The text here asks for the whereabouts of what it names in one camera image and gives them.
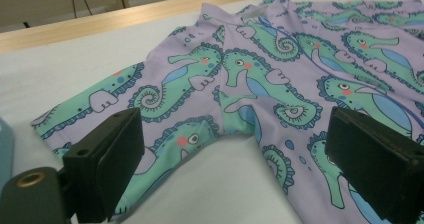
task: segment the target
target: clothing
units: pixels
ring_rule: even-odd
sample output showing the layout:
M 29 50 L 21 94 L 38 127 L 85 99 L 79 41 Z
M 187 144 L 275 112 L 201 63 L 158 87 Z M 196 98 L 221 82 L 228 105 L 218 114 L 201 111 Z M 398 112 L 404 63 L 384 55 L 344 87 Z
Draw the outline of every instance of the clothing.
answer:
M 144 62 L 33 121 L 59 157 L 113 113 L 139 107 L 146 153 L 116 214 L 222 135 L 254 135 L 305 223 L 382 222 L 324 153 L 333 106 L 424 143 L 419 1 L 204 4 Z

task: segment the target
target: seahorse eye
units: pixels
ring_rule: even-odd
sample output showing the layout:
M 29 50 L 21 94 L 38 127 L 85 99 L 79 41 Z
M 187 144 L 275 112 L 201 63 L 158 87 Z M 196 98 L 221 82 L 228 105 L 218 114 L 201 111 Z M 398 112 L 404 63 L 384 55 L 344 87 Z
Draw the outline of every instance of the seahorse eye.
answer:
M 349 89 L 350 88 L 350 86 L 348 85 L 348 84 L 339 84 L 339 88 L 340 89 L 342 89 L 342 90 L 347 90 L 347 89 Z
M 361 44 L 361 45 L 367 44 L 367 42 L 363 39 L 358 39 L 358 43 Z
M 237 66 L 243 66 L 244 62 L 241 59 L 236 60 L 236 65 Z
M 199 135 L 193 134 L 188 138 L 188 143 L 190 144 L 196 144 L 199 141 Z

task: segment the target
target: wooden table edge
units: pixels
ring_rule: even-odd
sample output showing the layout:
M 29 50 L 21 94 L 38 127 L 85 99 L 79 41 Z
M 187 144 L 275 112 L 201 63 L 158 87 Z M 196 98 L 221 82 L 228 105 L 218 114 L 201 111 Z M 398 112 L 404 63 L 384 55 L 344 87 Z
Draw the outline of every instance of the wooden table edge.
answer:
M 242 0 L 167 0 L 28 29 L 0 33 L 0 54 L 88 36 L 200 10 L 202 3 Z

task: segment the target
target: green seahorse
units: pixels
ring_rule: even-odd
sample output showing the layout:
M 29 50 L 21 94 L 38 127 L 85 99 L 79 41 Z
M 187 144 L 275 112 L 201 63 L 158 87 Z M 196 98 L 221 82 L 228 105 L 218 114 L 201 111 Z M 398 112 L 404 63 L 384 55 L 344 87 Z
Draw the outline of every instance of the green seahorse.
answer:
M 53 153 L 56 155 L 57 158 L 59 158 L 60 161 L 62 161 L 63 156 L 71 149 L 72 144 L 70 142 L 67 142 L 63 147 L 56 148 L 53 150 Z
M 365 65 L 377 72 L 385 72 L 416 92 L 424 94 L 424 73 L 417 72 L 415 77 L 411 64 L 404 56 L 384 48 L 398 45 L 398 38 L 382 39 L 353 31 L 343 35 L 342 39 L 349 51 L 362 58 Z
M 169 36 L 176 36 L 178 33 L 185 32 L 186 30 L 187 30 L 187 27 L 185 27 L 185 26 L 177 27 L 177 28 L 175 28 L 174 31 L 171 32 L 171 34 L 169 34 Z
M 244 38 L 252 40 L 260 49 L 276 61 L 294 61 L 301 55 L 299 47 L 292 38 L 277 31 L 270 25 L 260 25 L 247 21 L 246 26 L 237 28 Z
M 424 25 L 424 12 L 409 13 L 407 17 L 394 13 L 378 13 L 373 16 L 378 23 L 394 27 Z
M 222 110 L 224 133 L 254 134 L 257 143 L 262 139 L 262 128 L 258 116 L 251 105 L 240 104 L 243 99 L 257 99 L 254 95 L 235 95 L 229 97 L 216 86 L 213 91 L 214 100 L 219 103 Z
M 320 21 L 325 28 L 333 31 L 344 30 L 342 25 L 353 23 L 371 23 L 372 19 L 363 15 L 358 10 L 347 10 L 339 13 L 322 13 L 318 11 L 299 11 L 301 17 L 311 18 Z
M 156 160 L 144 173 L 134 174 L 115 214 L 127 212 L 150 188 L 170 174 L 183 158 L 195 153 L 218 138 L 218 126 L 211 116 L 189 118 L 166 129 L 149 148 Z
M 222 62 L 228 72 L 227 85 L 237 86 L 237 77 L 241 71 L 247 70 L 246 81 L 250 91 L 256 96 L 268 96 L 281 104 L 274 107 L 283 126 L 298 129 L 313 127 L 320 118 L 322 108 L 301 94 L 289 82 L 280 70 L 272 69 L 263 57 L 246 50 L 227 50 Z
M 375 7 L 383 10 L 390 10 L 402 6 L 402 1 L 376 1 Z
M 293 176 L 295 174 L 290 159 L 284 156 L 284 153 L 275 145 L 264 146 L 262 148 L 262 154 L 274 173 L 275 178 L 277 178 L 278 183 L 280 183 L 281 188 L 287 195 L 288 188 L 294 185 Z
M 223 25 L 219 26 L 216 32 L 212 35 L 217 42 L 224 43 L 225 41 L 225 27 Z
M 349 1 L 349 2 L 333 2 L 333 6 L 338 9 L 350 10 L 355 9 L 358 6 L 364 5 L 364 1 Z
M 189 61 L 189 64 L 169 73 L 162 81 L 161 90 L 156 86 L 143 86 L 133 95 L 128 108 L 139 107 L 146 122 L 160 122 L 176 111 L 190 94 L 202 91 L 214 81 L 221 63 L 221 52 L 216 45 L 202 43 L 187 55 L 171 56 L 169 63 Z
M 52 110 L 34 120 L 31 125 L 43 139 L 55 131 L 74 124 L 92 112 L 102 112 L 118 102 L 120 94 L 134 86 L 141 78 L 143 63 L 127 67 L 91 86 L 84 92 L 57 105 Z
M 366 5 L 368 9 L 378 8 L 378 9 L 389 10 L 389 9 L 400 7 L 402 5 L 402 2 L 401 1 L 374 1 L 374 2 L 349 1 L 344 3 L 333 2 L 333 6 L 343 10 L 355 9 L 362 5 Z
M 312 2 L 295 2 L 297 8 L 295 12 L 299 12 L 303 9 L 309 8 L 312 6 Z
M 349 73 L 355 79 L 377 86 L 384 91 L 392 90 L 386 82 L 356 64 L 355 59 L 346 51 L 338 50 L 329 41 L 303 33 L 295 34 L 295 37 L 303 48 L 303 52 L 315 63 L 323 64 L 335 71 Z
M 406 112 L 381 93 L 359 83 L 332 76 L 318 80 L 319 95 L 338 106 L 365 112 L 389 128 L 411 138 L 412 124 Z
M 324 174 L 327 181 L 328 188 L 331 195 L 331 204 L 338 208 L 344 208 L 342 193 L 340 191 L 339 177 L 342 171 L 330 161 L 327 154 L 325 154 L 325 144 L 327 140 L 327 133 L 321 132 L 318 136 L 313 135 L 308 144 L 308 150 L 317 164 L 318 168 Z

